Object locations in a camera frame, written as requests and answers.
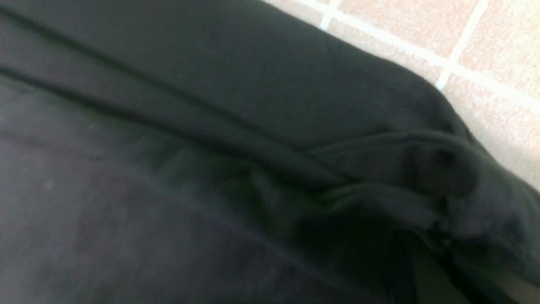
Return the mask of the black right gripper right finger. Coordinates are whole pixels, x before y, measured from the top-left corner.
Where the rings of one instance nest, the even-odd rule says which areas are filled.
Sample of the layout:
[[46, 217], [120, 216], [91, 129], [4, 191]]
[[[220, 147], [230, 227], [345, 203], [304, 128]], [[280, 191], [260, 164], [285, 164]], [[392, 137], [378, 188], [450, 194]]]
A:
[[519, 304], [538, 304], [540, 302], [540, 289], [515, 275], [510, 269], [480, 262], [477, 267]]

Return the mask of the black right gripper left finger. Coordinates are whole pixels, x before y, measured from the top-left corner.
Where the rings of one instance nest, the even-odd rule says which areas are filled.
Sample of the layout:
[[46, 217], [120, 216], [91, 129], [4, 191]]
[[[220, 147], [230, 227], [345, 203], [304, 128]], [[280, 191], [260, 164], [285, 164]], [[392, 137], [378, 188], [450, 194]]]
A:
[[406, 238], [413, 265], [413, 278], [419, 304], [470, 304], [463, 293], [451, 283], [429, 248], [416, 236]]

